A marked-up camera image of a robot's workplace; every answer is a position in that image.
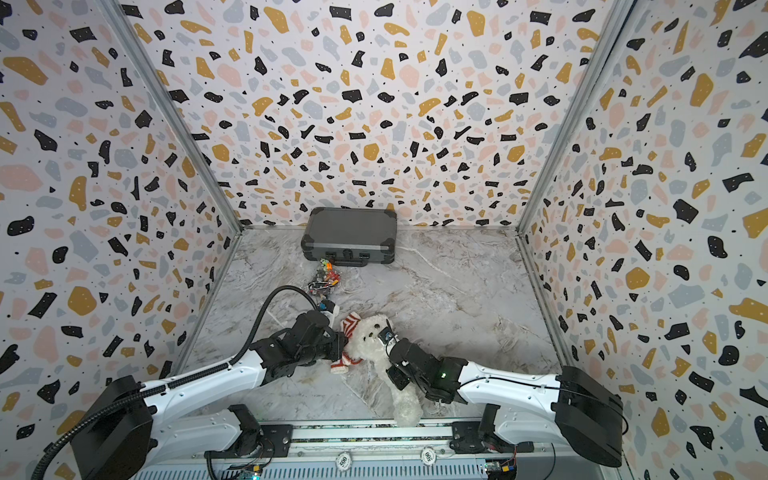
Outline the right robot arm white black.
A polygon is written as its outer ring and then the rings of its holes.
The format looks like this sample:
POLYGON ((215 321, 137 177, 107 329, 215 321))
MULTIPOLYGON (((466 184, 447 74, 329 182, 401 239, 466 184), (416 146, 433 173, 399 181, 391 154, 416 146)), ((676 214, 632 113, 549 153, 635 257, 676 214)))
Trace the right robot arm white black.
POLYGON ((436 403, 483 405, 478 433, 493 449, 558 440, 592 463, 622 465, 623 403, 585 371, 565 366, 559 374, 521 374, 437 358, 391 332, 381 332, 379 341, 397 386, 415 386, 436 403))

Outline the red white striped knitted sweater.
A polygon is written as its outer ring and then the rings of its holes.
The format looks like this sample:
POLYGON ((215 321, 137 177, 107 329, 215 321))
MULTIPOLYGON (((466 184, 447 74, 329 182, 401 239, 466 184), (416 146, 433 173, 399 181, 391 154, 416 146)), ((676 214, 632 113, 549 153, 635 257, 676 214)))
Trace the red white striped knitted sweater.
POLYGON ((346 343, 341 358, 330 365, 330 371, 333 374, 345 374, 351 366, 359 365, 362 362, 361 359, 350 357, 348 355, 348 347, 360 321, 360 315, 357 312, 352 311, 339 322, 339 329, 344 334, 346 343))

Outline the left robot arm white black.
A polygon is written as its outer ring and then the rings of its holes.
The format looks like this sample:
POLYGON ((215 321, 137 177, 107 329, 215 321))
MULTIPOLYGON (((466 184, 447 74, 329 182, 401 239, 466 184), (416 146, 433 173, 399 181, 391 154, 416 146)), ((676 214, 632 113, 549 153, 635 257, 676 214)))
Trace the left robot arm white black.
POLYGON ((154 463, 206 452, 213 458, 274 456, 278 443, 243 404, 208 415, 195 412, 238 392, 290 377, 299 367, 341 359, 348 339, 316 310, 292 327, 247 346, 237 360, 182 377, 139 384, 132 376, 110 384, 71 441, 84 479, 129 479, 154 463))

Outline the white teddy bear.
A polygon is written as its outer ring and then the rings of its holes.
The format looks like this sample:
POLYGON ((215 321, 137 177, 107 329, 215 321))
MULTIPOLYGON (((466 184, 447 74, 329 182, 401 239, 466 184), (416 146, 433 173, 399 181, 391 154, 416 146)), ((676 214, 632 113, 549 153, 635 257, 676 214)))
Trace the white teddy bear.
POLYGON ((416 427, 423 413, 416 388, 413 384, 407 386, 406 379, 399 382, 395 378, 395 375, 399 374, 398 370, 389 372, 392 365, 387 348, 378 339, 379 332, 387 325, 390 325, 389 319, 383 314, 361 317, 348 347, 348 355, 371 364, 378 378, 390 389, 396 425, 416 427))

